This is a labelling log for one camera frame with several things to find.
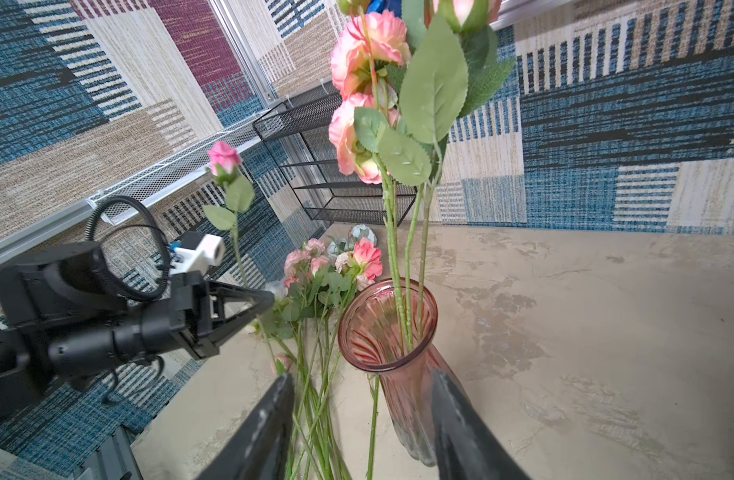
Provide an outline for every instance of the pink glass vase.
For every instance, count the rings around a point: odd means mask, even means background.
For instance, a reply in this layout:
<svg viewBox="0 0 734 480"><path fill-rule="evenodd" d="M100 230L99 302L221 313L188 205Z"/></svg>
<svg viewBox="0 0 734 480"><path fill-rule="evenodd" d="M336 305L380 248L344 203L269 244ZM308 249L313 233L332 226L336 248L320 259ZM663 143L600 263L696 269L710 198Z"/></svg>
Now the pink glass vase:
<svg viewBox="0 0 734 480"><path fill-rule="evenodd" d="M420 286L410 284L412 311L417 312ZM447 373L464 392L460 380L431 343L436 333L436 299L428 289L423 312L414 318L414 348L404 350L394 306L394 284L383 280L367 287L343 313L338 343L343 357L356 368L380 376L394 430L412 458L436 465L434 420L431 416L433 370Z"/></svg>

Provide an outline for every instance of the patterned wall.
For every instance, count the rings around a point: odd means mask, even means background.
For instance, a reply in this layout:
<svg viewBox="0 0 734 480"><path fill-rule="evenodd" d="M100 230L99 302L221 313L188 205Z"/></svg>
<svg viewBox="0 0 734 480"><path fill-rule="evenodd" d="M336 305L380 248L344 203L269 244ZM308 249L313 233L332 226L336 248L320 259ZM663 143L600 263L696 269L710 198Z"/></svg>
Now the patterned wall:
<svg viewBox="0 0 734 480"><path fill-rule="evenodd" d="M229 0L279 94L329 78L333 0ZM734 0L580 0L498 32L432 220L734 234Z"/></svg>
<svg viewBox="0 0 734 480"><path fill-rule="evenodd" d="M207 0L0 0L0 240L260 109ZM266 146L242 156L256 200L239 218L240 249L259 287L326 225L305 216ZM203 177L152 212L170 240L190 229L220 234L201 205L223 201ZM77 225L35 250L83 236ZM158 277L148 233L125 230L106 246L129 284ZM229 251L212 278L238 283L237 270ZM1 425L0 479L52 478L41 468L69 475L119 424L141 432L200 366L180 352L164 357L164 375L144 392L135 390L153 368L119 369L117 406L101 405L102 379L86 393L62 386Z"/></svg>

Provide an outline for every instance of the vase rim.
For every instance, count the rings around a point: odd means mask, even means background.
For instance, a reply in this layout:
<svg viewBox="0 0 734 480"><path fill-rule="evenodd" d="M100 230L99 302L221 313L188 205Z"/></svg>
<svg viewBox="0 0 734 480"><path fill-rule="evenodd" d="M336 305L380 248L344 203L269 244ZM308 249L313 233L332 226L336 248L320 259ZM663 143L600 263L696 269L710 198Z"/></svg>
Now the vase rim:
<svg viewBox="0 0 734 480"><path fill-rule="evenodd" d="M402 290L405 290L404 278L401 277L400 281ZM416 290L420 290L420 284L416 280L410 280L410 284ZM364 302L368 298L376 296L378 293L384 290L393 289L394 281L391 278L373 283L372 285L362 290L362 292L359 293L356 298L354 298L354 300L351 302L350 305L348 305L348 308L345 309L345 312L343 312L343 315L340 318L340 325L338 326L338 346L340 347L340 352L342 353L343 358L345 358L348 363L358 368L359 370L362 370L363 372L385 373L400 369L402 366L405 366L412 362L412 360L418 358L420 354L428 348L431 341L433 341L434 339L434 334L436 333L436 325L438 322L438 307L436 305L436 299L434 298L434 295L430 292L428 287L423 286L423 291L425 293L424 305L427 305L434 314L429 316L429 322L426 324L423 331L423 338L420 340L419 344L417 344L416 347L412 349L410 353L407 353L406 355L402 356L399 359L393 360L392 362L369 364L357 359L348 348L344 348L345 343L347 342L345 340L345 329L347 322L345 322L344 320L349 317L350 314L352 314L357 308L364 304Z"/></svg>

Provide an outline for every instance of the black wire rack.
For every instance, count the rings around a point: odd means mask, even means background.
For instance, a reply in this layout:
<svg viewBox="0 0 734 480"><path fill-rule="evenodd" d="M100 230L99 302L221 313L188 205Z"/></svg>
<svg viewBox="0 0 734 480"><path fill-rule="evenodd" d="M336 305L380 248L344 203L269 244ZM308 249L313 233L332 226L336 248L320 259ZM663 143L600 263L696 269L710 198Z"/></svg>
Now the black wire rack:
<svg viewBox="0 0 734 480"><path fill-rule="evenodd" d="M356 174L340 173L329 141L330 120L341 102L340 92L328 82L287 97L252 126L311 220L380 225L385 213L382 186L365 184ZM299 146L304 155L280 158L274 154L280 149L268 147L275 140ZM399 223L412 207L415 193L414 187L397 185Z"/></svg>

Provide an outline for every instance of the blue object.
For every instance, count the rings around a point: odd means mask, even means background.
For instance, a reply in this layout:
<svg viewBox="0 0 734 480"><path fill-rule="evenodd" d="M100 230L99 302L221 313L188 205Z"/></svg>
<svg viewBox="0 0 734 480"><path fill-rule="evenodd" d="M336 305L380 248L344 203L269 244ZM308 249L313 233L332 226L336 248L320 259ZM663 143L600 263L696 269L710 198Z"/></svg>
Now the blue object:
<svg viewBox="0 0 734 480"><path fill-rule="evenodd" d="M367 13L383 13L386 9L401 18L401 0L374 0L367 8Z"/></svg>

